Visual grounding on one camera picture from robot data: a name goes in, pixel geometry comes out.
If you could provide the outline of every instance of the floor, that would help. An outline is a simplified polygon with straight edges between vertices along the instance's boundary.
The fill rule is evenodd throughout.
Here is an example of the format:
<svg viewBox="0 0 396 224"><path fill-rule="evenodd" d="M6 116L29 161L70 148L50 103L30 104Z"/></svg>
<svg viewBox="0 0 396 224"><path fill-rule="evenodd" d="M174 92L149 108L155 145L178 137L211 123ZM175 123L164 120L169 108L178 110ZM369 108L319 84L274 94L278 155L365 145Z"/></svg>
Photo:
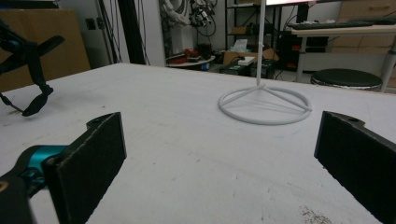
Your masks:
<svg viewBox="0 0 396 224"><path fill-rule="evenodd" d="M216 63L210 64L208 71L213 72L213 73L218 73L221 67L222 67L222 64L216 64ZM275 70L275 77L276 77L276 80L292 81L293 82L293 81L295 81L296 73L291 72L291 71ZM310 78L311 78L311 74L303 73L302 82L309 84L309 83L311 83ZM396 88L387 88L385 90L385 92L396 94Z"/></svg>

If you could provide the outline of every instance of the white stand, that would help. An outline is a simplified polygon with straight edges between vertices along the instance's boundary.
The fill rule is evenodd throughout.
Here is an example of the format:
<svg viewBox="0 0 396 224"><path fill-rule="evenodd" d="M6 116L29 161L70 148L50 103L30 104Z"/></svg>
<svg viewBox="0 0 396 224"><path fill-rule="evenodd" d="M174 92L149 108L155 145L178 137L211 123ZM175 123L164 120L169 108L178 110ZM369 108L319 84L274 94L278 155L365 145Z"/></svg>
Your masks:
<svg viewBox="0 0 396 224"><path fill-rule="evenodd" d="M265 124L265 125L289 124L289 123L300 121L302 119L306 119L309 116L310 112L312 111L312 107L311 107L311 103L309 102L309 100L298 92L290 91L287 89L280 89L280 88L266 88L265 84L260 84L261 77L262 77L261 76L261 74L262 74L262 48L263 48L262 42L264 39L265 5L266 5L266 0L262 0L261 16L260 16L260 32L259 32L259 55L258 55L258 60L257 60L258 64L257 64L257 76L256 76L257 86L252 87L252 88L244 88L244 89L240 89L240 90L236 90L236 91L230 91L230 92L223 94L219 98L219 108L224 114L226 114L234 119L239 119L241 121L248 122L248 123ZM240 92L240 91L241 91L240 94L237 94L229 99L226 99L228 96L230 96L236 92ZM235 101L247 94L250 94L254 91L266 91L266 92L268 92L268 93L270 93L284 101L287 101L293 105L300 107L301 109L304 110L304 112L297 118L291 118L291 119L282 119L282 120L249 119L249 118L245 118L245 117L236 115L235 113L231 112L230 110L228 110L225 107L230 102L233 102L233 101ZM285 92L287 94L293 95L293 96L301 99L304 102L304 105L296 103L296 102L288 99L287 97L284 97L283 95L278 94L277 91Z"/></svg>

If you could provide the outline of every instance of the black stool seat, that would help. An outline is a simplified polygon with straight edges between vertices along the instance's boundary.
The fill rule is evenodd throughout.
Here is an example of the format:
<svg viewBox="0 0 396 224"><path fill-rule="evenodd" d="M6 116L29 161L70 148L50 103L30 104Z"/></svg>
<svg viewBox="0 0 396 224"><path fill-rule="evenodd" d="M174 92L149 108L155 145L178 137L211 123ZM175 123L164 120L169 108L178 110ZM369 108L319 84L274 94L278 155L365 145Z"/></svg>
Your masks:
<svg viewBox="0 0 396 224"><path fill-rule="evenodd" d="M382 80L373 74L358 70L331 68L317 71L312 75L311 83L322 86L379 91Z"/></svg>

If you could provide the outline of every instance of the stool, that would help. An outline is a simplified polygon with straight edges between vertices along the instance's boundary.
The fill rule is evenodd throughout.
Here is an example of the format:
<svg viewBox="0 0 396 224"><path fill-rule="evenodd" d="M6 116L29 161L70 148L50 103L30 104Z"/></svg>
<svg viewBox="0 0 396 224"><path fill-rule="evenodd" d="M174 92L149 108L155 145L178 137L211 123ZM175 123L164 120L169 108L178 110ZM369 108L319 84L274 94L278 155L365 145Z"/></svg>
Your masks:
<svg viewBox="0 0 396 224"><path fill-rule="evenodd" d="M312 75L311 83L353 90L379 91L382 80L373 74L358 70L331 68L317 71Z"/></svg>

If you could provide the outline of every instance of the cardboard box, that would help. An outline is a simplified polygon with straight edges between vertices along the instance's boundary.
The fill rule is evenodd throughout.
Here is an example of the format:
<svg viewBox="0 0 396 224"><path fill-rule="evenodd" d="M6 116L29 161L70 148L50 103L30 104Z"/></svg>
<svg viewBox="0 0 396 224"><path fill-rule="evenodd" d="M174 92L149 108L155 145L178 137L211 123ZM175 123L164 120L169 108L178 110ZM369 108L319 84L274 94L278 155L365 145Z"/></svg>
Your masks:
<svg viewBox="0 0 396 224"><path fill-rule="evenodd" d="M257 62L257 57L258 57L257 52L234 52L234 51L225 51L224 52L224 60L223 60L223 65L227 65L234 60L236 60L237 57L254 57L254 62ZM275 53L275 51L272 48L267 48L264 49L262 52L262 57L264 59L271 59L274 61L278 61L279 57Z"/></svg>
<svg viewBox="0 0 396 224"><path fill-rule="evenodd" d="M65 39L61 45L40 57L46 80L90 70L74 10L4 9L0 10L0 20L18 35L38 45L55 35ZM9 52L0 49L0 63L9 55ZM26 65L0 76L0 91L29 85L33 82Z"/></svg>
<svg viewBox="0 0 396 224"><path fill-rule="evenodd" d="M261 5L262 0L238 0L238 4L253 3L254 5Z"/></svg>
<svg viewBox="0 0 396 224"><path fill-rule="evenodd" d="M250 33L250 27L247 26L236 26L231 29L232 35L245 35Z"/></svg>

